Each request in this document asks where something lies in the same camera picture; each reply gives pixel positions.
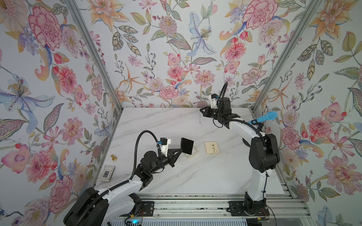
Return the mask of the black foam necklace insert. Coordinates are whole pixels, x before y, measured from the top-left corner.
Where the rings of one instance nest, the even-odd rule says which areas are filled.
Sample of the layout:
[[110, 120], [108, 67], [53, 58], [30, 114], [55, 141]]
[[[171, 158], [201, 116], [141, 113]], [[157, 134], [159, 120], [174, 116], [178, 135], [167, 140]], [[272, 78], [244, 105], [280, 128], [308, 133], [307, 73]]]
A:
[[193, 140], [182, 137], [180, 145], [181, 145], [181, 149], [183, 150], [183, 153], [192, 155], [193, 145], [194, 145]]

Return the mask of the cream jewelry box lid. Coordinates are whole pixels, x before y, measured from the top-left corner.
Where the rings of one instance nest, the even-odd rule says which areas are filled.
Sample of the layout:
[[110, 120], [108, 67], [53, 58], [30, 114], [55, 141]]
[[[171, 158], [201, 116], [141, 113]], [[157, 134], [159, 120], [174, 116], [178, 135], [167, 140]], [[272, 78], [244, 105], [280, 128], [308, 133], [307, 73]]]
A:
[[220, 149], [216, 141], [208, 141], [204, 143], [205, 152], [207, 155], [219, 154]]

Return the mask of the cream jewelry box base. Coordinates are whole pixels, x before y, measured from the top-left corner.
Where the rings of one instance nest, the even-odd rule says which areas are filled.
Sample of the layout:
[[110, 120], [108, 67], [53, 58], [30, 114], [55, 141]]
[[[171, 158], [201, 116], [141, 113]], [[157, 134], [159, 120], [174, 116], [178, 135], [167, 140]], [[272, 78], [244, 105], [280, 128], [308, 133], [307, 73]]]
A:
[[192, 158], [192, 157], [195, 157], [197, 154], [199, 154], [199, 151], [197, 150], [196, 147], [193, 147], [191, 154], [184, 153], [184, 155], [185, 155], [185, 157], [186, 157], [187, 159], [190, 159], [190, 158]]

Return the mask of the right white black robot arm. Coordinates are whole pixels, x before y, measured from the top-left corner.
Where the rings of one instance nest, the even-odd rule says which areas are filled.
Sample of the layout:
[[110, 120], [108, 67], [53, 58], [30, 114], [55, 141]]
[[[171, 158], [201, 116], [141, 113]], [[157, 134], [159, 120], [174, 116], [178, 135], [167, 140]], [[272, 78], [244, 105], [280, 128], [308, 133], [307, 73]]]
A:
[[222, 126], [239, 134], [243, 143], [249, 147], [248, 160], [253, 168], [250, 186], [245, 192], [244, 201], [232, 201], [230, 213], [238, 211], [249, 216], [268, 213], [266, 189], [269, 177], [280, 162], [277, 138], [273, 134], [261, 132], [263, 124], [257, 119], [246, 122], [239, 115], [232, 113], [228, 98], [213, 94], [209, 97], [210, 106], [200, 110], [207, 118], [217, 120]]

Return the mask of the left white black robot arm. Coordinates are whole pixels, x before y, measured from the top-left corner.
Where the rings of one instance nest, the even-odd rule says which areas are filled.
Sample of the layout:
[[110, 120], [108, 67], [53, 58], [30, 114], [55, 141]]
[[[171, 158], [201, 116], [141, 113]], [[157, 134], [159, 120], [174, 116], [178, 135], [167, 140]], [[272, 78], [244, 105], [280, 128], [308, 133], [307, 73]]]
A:
[[156, 152], [146, 152], [134, 173], [139, 180], [127, 179], [105, 190], [86, 189], [65, 216], [64, 224], [102, 226], [119, 216], [132, 217], [141, 213], [142, 199], [137, 193], [150, 184], [156, 171], [167, 165], [174, 167], [181, 153], [182, 148], [169, 149], [167, 155], [159, 159]]

